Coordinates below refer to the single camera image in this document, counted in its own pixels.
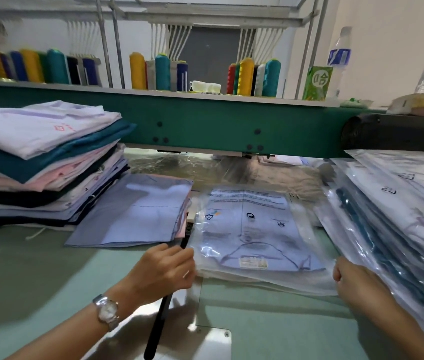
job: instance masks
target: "forearm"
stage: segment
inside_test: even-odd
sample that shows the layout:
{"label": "forearm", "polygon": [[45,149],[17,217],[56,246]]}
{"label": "forearm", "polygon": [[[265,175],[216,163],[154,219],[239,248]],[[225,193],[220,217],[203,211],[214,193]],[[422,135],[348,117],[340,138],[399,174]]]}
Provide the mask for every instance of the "forearm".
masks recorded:
{"label": "forearm", "polygon": [[[120,303],[125,301],[118,286],[112,287],[105,295],[119,303],[118,315],[121,320],[137,308],[121,308]],[[108,325],[99,321],[95,305],[90,303],[6,360],[80,360],[108,330]]]}
{"label": "forearm", "polygon": [[390,312],[387,320],[376,325],[382,329],[410,360],[424,360],[424,332],[417,321],[402,307]]}

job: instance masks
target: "cloth bundle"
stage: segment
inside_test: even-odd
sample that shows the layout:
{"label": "cloth bundle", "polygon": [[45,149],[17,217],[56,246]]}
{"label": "cloth bundle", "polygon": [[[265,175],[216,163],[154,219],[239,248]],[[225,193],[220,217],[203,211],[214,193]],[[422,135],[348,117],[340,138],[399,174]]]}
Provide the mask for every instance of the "cloth bundle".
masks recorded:
{"label": "cloth bundle", "polygon": [[103,194],[65,243],[75,247],[127,247],[185,236],[193,181],[127,174]]}
{"label": "cloth bundle", "polygon": [[189,240],[203,277],[245,281],[311,295],[334,295],[333,255],[290,195],[254,186],[203,192]]}
{"label": "cloth bundle", "polygon": [[0,226],[77,225],[129,167],[135,124],[102,106],[0,108]]}
{"label": "cloth bundle", "polygon": [[424,330],[424,152],[347,151],[316,214],[335,245],[376,272]]}

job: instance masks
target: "stack of folded shirts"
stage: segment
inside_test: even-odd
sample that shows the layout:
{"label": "stack of folded shirts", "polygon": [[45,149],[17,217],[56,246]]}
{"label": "stack of folded shirts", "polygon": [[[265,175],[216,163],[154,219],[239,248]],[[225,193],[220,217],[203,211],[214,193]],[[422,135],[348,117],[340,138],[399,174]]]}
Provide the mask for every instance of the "stack of folded shirts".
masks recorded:
{"label": "stack of folded shirts", "polygon": [[0,226],[77,225],[129,167],[135,124],[102,106],[0,108]]}
{"label": "stack of folded shirts", "polygon": [[376,272],[424,330],[424,152],[347,151],[317,216],[342,253]]}
{"label": "stack of folded shirts", "polygon": [[65,243],[127,247],[184,237],[193,181],[127,174],[105,192]]}

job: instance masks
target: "light green table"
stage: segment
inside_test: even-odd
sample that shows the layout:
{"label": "light green table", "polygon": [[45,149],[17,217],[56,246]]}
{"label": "light green table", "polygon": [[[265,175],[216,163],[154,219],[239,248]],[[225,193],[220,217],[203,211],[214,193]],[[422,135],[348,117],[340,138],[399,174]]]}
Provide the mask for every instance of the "light green table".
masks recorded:
{"label": "light green table", "polygon": [[[147,247],[64,248],[69,233],[0,229],[0,359],[73,315],[122,278]],[[324,240],[328,240],[322,231]],[[204,279],[197,325],[232,333],[232,359],[400,359],[336,297]]]}

